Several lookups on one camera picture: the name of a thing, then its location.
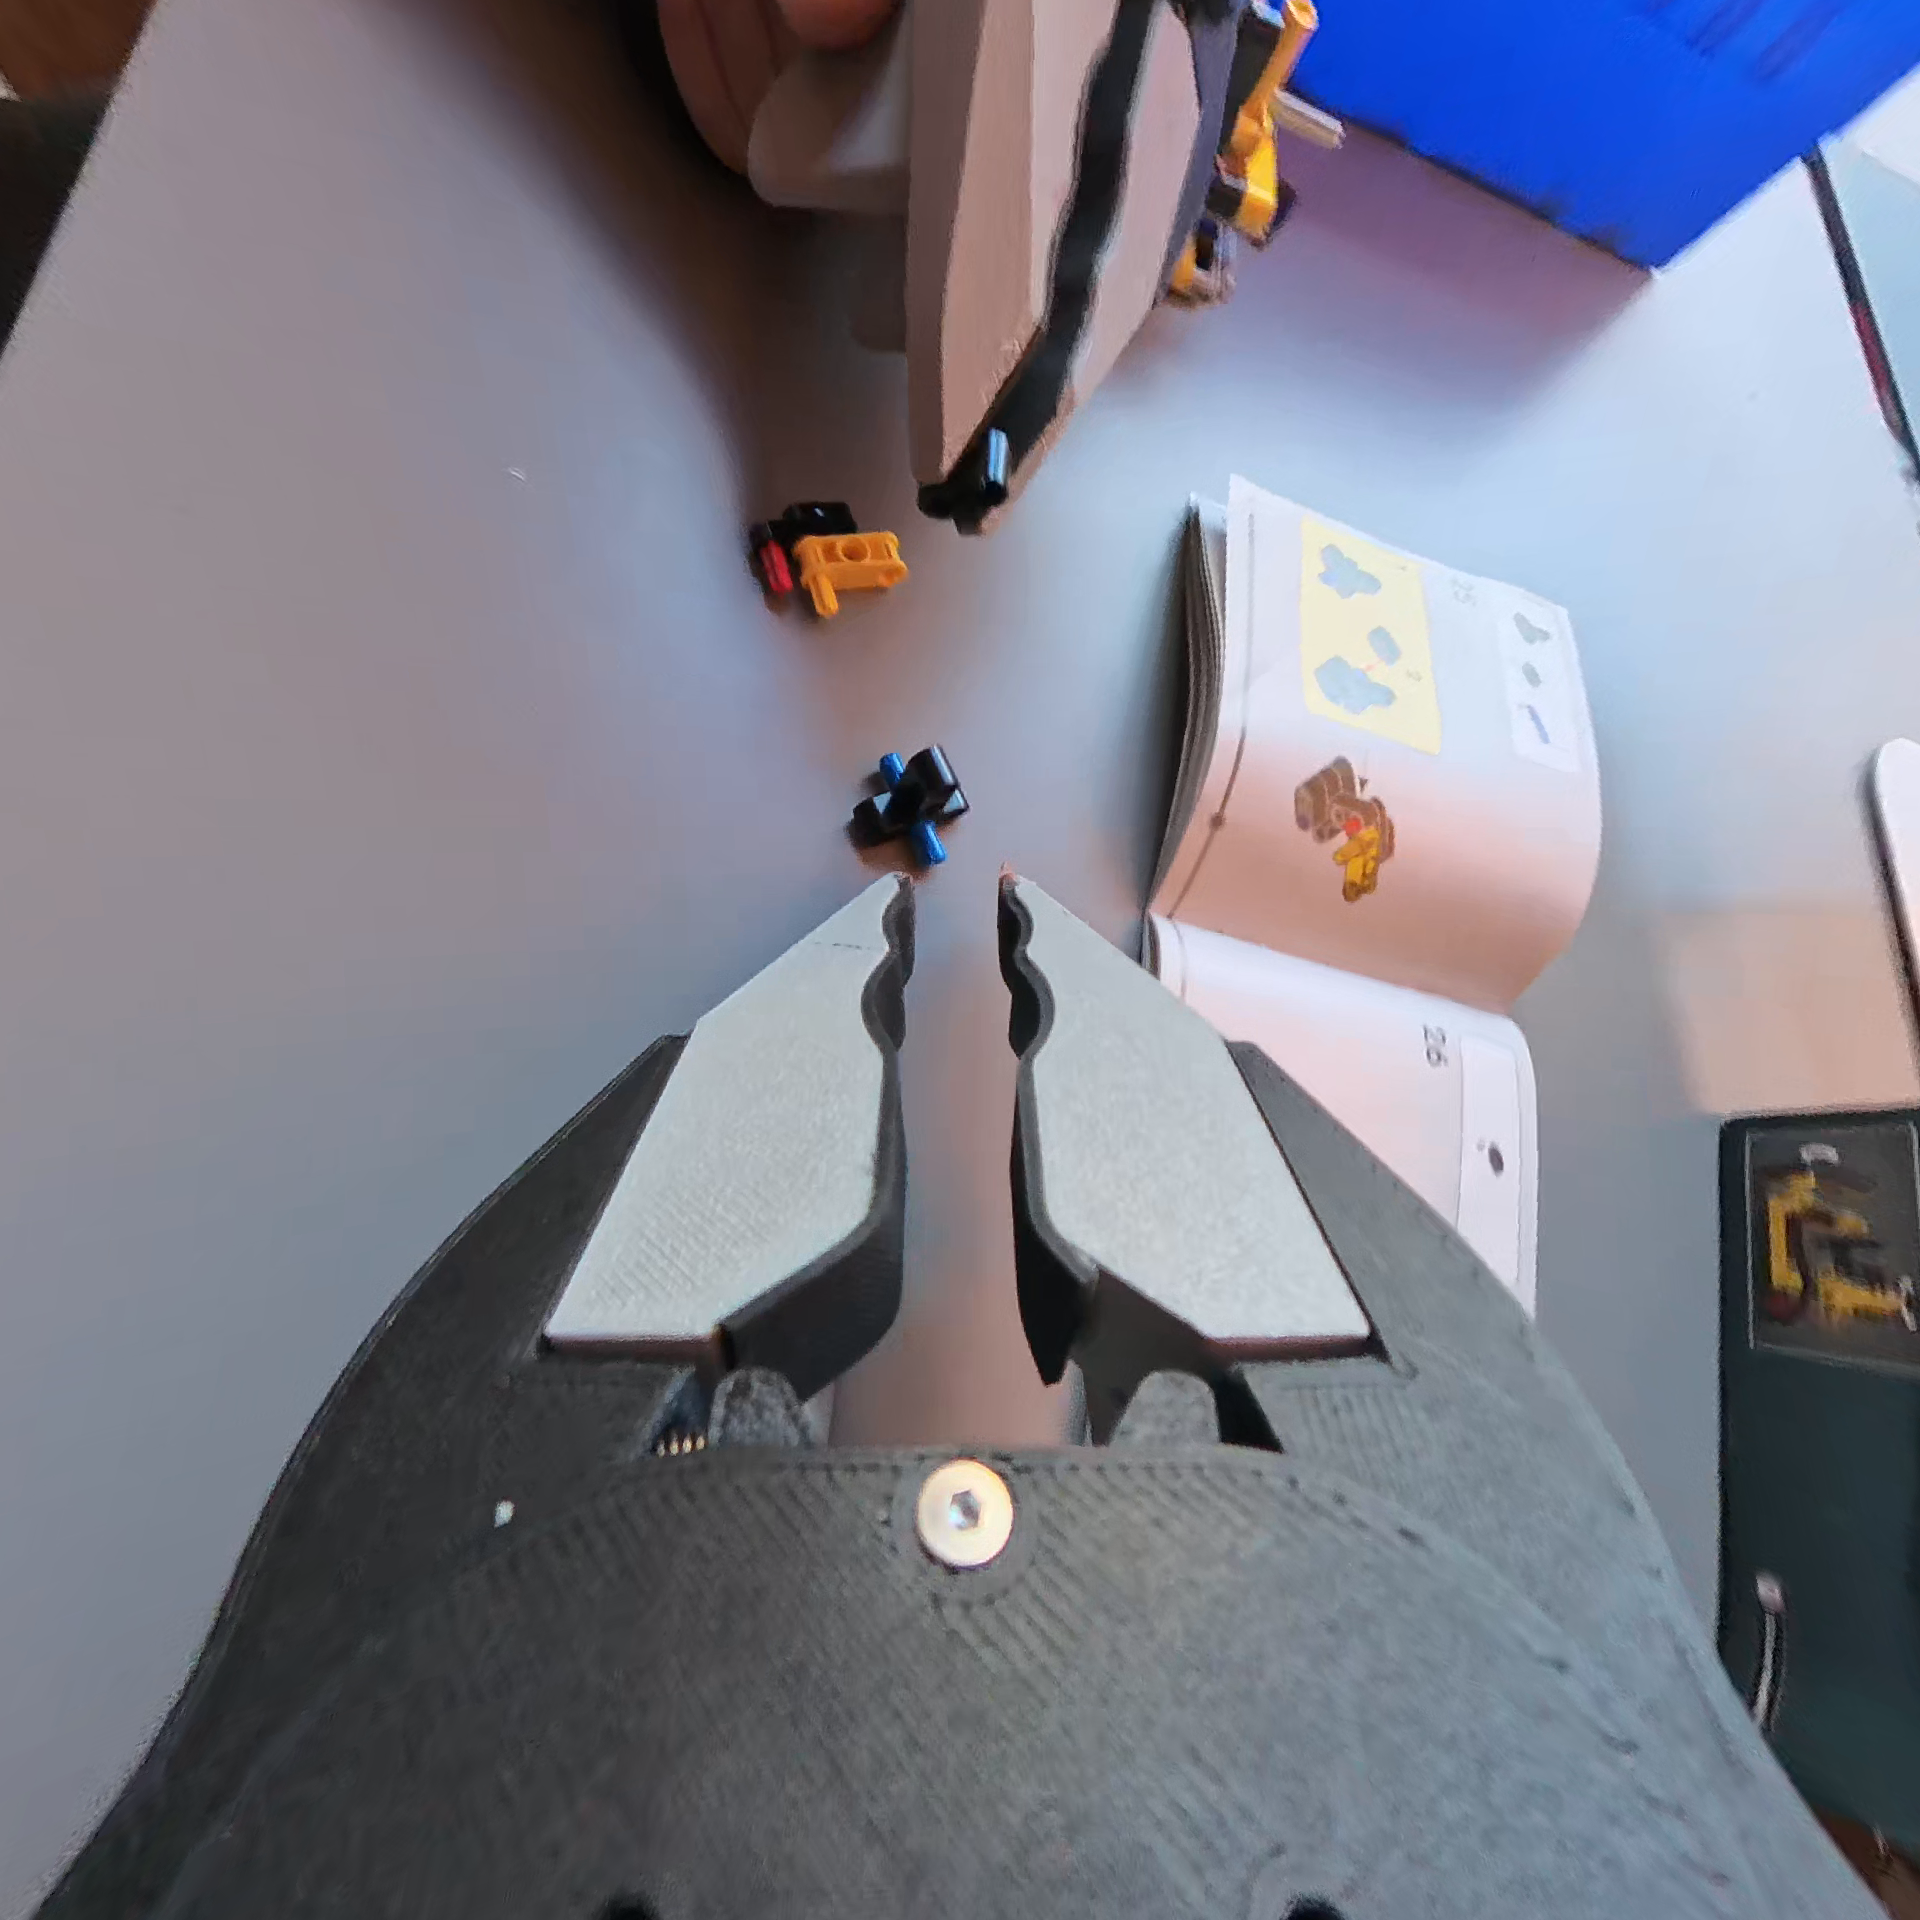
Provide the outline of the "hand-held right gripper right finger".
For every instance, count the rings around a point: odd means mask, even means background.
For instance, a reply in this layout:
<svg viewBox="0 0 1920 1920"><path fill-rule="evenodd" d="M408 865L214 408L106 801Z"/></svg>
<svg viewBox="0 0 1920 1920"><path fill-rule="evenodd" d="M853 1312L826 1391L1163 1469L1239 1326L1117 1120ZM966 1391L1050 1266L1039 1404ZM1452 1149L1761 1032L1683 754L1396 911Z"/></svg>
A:
<svg viewBox="0 0 1920 1920"><path fill-rule="evenodd" d="M1228 1041L998 876L1018 1319L1046 1381L1361 1359L1374 1326Z"/></svg>

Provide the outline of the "person's left hand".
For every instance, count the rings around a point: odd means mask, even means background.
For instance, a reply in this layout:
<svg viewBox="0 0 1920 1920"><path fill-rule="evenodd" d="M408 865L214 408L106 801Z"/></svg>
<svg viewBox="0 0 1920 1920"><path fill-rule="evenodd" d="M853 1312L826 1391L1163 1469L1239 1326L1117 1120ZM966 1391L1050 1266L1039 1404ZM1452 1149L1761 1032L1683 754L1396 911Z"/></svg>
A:
<svg viewBox="0 0 1920 1920"><path fill-rule="evenodd" d="M808 52L850 52L899 3L654 3L666 71L713 157L747 177L754 115L780 71Z"/></svg>

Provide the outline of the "black lego piece blue pin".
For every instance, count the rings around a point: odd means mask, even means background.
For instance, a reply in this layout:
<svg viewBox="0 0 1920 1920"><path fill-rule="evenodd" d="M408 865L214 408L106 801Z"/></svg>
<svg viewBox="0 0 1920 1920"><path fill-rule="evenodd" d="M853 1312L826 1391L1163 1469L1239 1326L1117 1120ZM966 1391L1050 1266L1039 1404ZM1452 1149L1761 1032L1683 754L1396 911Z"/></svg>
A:
<svg viewBox="0 0 1920 1920"><path fill-rule="evenodd" d="M911 758L883 754L869 790L850 816L850 839L862 853L894 849L928 871L947 863L944 831L971 814L971 795L944 745Z"/></svg>

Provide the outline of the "open lego instruction booklet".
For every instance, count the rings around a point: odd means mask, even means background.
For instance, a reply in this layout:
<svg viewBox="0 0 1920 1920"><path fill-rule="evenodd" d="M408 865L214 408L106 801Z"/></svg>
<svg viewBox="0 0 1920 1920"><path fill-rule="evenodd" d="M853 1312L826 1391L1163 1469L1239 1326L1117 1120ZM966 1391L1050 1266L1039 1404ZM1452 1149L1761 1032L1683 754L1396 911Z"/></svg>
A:
<svg viewBox="0 0 1920 1920"><path fill-rule="evenodd" d="M1511 1012L1586 914L1602 819L1569 608L1230 475L1189 500L1177 609L1148 967L1536 1310L1539 1077Z"/></svg>

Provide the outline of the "grey panel with black edge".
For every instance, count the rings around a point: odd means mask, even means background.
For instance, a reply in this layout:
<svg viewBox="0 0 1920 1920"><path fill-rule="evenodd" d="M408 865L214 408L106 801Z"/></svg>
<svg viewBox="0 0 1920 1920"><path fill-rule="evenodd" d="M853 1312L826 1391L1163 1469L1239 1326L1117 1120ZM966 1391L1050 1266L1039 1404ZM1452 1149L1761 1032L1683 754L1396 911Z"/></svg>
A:
<svg viewBox="0 0 1920 1920"><path fill-rule="evenodd" d="M1805 152L1865 379L1917 494L1917 129L1842 129Z"/></svg>

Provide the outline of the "blue plastic bin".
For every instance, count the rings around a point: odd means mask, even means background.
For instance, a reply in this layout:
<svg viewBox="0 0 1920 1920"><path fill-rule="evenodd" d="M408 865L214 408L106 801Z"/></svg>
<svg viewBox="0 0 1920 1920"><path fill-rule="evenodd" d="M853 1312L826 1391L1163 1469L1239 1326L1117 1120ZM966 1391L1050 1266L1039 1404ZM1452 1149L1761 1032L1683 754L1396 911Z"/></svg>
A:
<svg viewBox="0 0 1920 1920"><path fill-rule="evenodd" d="M1317 3L1293 87L1667 266L1917 69L1917 3Z"/></svg>

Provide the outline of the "person's dark clothing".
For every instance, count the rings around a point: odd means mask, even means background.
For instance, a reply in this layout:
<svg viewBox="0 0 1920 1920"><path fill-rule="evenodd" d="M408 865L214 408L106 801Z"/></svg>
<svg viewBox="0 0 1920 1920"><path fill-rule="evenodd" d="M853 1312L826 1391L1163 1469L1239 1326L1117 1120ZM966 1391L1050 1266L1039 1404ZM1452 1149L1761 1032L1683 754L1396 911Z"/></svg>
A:
<svg viewBox="0 0 1920 1920"><path fill-rule="evenodd" d="M5 98L5 346L107 110L107 84Z"/></svg>

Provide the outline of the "small black lego piece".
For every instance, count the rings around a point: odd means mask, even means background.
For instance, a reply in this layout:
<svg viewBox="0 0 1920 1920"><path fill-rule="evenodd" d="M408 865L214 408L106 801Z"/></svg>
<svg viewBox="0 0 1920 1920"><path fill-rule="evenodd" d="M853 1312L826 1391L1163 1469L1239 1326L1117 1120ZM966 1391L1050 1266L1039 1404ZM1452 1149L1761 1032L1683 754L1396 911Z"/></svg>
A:
<svg viewBox="0 0 1920 1920"><path fill-rule="evenodd" d="M952 474L919 485L919 511L972 539L1008 500L1008 471L1008 435L988 424Z"/></svg>

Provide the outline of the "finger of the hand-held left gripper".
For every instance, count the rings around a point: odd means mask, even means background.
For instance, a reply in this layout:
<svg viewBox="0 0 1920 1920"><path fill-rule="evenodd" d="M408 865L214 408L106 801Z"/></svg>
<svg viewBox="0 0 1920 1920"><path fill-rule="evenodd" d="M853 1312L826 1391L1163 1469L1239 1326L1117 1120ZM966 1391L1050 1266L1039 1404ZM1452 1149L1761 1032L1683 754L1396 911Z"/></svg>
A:
<svg viewBox="0 0 1920 1920"><path fill-rule="evenodd" d="M1067 123L1115 3L907 3L906 368L911 474L979 435L1039 324Z"/></svg>
<svg viewBox="0 0 1920 1920"><path fill-rule="evenodd" d="M1067 123L1039 324L979 424L979 474L1018 483L1163 299L1199 219L1242 3L1115 3Z"/></svg>

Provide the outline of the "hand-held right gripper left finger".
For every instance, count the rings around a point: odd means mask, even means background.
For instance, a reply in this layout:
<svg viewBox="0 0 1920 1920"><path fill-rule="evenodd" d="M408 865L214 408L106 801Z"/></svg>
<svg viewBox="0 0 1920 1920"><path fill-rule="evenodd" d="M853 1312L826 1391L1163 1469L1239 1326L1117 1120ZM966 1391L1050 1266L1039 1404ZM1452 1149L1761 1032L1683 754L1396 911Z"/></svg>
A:
<svg viewBox="0 0 1920 1920"><path fill-rule="evenodd" d="M906 1283L906 985L919 891L883 876L679 1046L541 1321L573 1360L834 1391Z"/></svg>

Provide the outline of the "dark lego set box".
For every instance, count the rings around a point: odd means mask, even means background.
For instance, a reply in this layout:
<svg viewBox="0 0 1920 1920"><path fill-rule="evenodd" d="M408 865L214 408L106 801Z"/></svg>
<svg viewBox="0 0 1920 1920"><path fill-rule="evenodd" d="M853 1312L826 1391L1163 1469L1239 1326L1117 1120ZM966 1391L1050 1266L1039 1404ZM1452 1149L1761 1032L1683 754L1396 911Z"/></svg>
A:
<svg viewBox="0 0 1920 1920"><path fill-rule="evenodd" d="M1808 1801L1917 1855L1917 1110L1717 1137L1717 1652Z"/></svg>

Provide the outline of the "yellow lego vehicle model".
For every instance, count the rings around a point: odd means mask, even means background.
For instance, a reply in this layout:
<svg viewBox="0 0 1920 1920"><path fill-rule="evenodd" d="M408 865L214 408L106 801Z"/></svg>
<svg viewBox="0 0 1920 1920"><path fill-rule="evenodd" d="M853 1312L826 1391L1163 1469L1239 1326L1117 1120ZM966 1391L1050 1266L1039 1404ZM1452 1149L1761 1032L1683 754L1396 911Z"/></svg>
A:
<svg viewBox="0 0 1920 1920"><path fill-rule="evenodd" d="M1311 104L1293 78L1317 37L1317 3L1180 3L1194 47L1199 138L1181 190L1163 296L1225 302L1239 251L1265 251L1298 204L1282 140L1336 152L1346 123Z"/></svg>

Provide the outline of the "yellow black red lego assembly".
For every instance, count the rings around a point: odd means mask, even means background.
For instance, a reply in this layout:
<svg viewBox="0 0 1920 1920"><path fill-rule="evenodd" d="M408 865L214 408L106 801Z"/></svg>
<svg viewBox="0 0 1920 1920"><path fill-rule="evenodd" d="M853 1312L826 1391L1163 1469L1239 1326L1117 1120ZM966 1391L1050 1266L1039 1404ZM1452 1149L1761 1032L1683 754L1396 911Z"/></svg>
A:
<svg viewBox="0 0 1920 1920"><path fill-rule="evenodd" d="M814 617L837 617L843 595L894 590L907 582L899 535L862 530L843 500L796 500L771 518L747 523L747 565L774 604L804 602Z"/></svg>

